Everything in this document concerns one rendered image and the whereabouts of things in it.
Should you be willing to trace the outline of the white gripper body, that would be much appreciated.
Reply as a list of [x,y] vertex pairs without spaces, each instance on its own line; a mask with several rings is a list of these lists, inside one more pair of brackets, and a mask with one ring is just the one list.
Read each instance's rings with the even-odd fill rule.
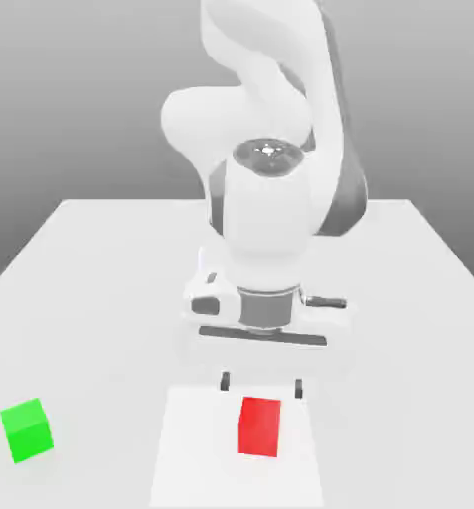
[[341,348],[265,340],[203,336],[195,324],[183,325],[183,361],[196,368],[234,375],[316,375],[335,366]]

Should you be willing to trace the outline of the small red cube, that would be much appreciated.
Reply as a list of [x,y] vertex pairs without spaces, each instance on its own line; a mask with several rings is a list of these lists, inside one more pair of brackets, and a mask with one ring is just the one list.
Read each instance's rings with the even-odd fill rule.
[[237,450],[264,457],[278,455],[281,400],[245,396],[238,418]]

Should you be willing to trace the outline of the small green cube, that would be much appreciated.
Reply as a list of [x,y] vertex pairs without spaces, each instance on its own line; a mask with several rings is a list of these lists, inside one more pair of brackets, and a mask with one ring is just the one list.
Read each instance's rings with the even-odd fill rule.
[[39,398],[2,410],[0,418],[15,463],[54,448],[50,423]]

